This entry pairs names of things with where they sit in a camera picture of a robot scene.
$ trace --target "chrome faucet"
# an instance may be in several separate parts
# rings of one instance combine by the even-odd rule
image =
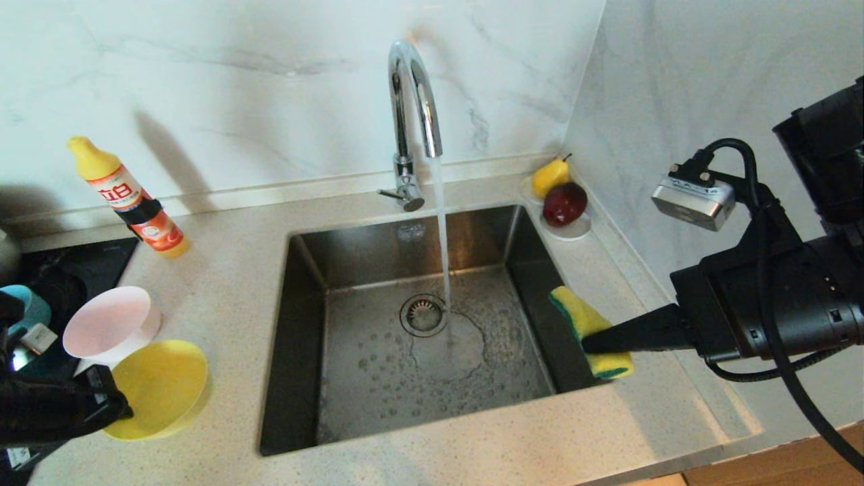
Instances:
[[[393,105],[393,128],[396,130],[396,155],[393,156],[393,169],[396,171],[396,192],[379,190],[378,193],[399,201],[405,211],[416,211],[425,200],[420,193],[420,185],[414,174],[414,156],[408,148],[408,135],[405,127],[405,91],[403,80],[410,80],[417,105],[417,117],[422,123],[423,144],[426,157],[441,155],[441,133],[438,131],[438,112],[429,76],[414,45],[407,41],[396,41],[390,47],[390,101]]]

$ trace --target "sponge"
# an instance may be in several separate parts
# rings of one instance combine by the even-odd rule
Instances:
[[[601,316],[593,307],[578,298],[567,287],[558,287],[549,294],[549,300],[570,321],[573,335],[580,346],[582,339],[609,329],[612,324]],[[593,355],[586,353],[588,365],[595,377],[602,380],[621,378],[633,372],[633,359],[630,353],[604,353]]]

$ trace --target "drain strainer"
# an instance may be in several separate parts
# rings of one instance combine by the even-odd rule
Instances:
[[[413,336],[434,336],[447,325],[447,319],[444,318],[444,303],[432,294],[417,294],[402,305],[399,321],[402,327]]]

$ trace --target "red apple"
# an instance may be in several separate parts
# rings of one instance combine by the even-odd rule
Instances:
[[[575,182],[567,182],[555,186],[546,195],[543,218],[550,226],[561,227],[581,216],[587,205],[585,189]]]

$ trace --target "water stream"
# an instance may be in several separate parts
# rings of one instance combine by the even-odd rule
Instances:
[[[429,159],[432,179],[435,184],[435,208],[438,211],[438,240],[441,242],[441,269],[444,274],[444,319],[450,317],[450,255],[447,247],[447,218],[444,215],[444,181],[441,158]]]

